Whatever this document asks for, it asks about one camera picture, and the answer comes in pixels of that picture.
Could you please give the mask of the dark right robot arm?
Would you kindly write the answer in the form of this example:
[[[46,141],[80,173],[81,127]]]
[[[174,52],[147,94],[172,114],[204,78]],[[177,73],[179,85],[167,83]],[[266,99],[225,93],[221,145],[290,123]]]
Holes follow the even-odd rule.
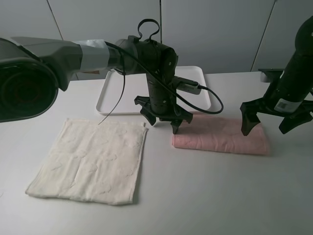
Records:
[[[305,98],[313,92],[313,19],[307,19],[300,26],[295,37],[295,52],[283,70],[260,71],[261,80],[269,87],[262,98],[242,103],[244,136],[260,123],[258,113],[282,117],[279,130],[283,134],[312,121],[313,102]]]

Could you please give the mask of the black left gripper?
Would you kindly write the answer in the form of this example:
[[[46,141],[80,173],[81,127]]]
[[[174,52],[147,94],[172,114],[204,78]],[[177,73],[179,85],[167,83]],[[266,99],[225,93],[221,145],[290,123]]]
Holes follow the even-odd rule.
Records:
[[[137,96],[135,105],[140,105],[140,113],[154,126],[157,118],[171,121],[172,132],[176,134],[183,120],[191,122],[193,114],[177,105],[176,97],[170,94],[152,75],[146,74],[149,96]]]

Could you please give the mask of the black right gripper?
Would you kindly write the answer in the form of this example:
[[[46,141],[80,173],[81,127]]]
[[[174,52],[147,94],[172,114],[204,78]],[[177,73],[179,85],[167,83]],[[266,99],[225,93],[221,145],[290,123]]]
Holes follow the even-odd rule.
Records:
[[[258,113],[284,117],[279,125],[282,134],[312,121],[313,103],[305,99],[312,88],[312,73],[283,73],[269,83],[263,97],[242,103],[242,134],[249,135],[260,123]]]

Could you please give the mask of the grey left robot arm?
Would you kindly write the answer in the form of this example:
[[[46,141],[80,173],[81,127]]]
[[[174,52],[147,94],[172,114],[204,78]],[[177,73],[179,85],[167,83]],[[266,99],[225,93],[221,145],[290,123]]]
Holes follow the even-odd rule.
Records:
[[[129,36],[116,44],[103,40],[70,42],[14,37],[0,41],[0,120],[30,119],[46,112],[78,72],[115,70],[145,74],[147,97],[137,96],[141,114],[154,125],[170,122],[173,132],[193,115],[177,104],[176,90],[187,80],[175,75],[178,56],[155,40]]]

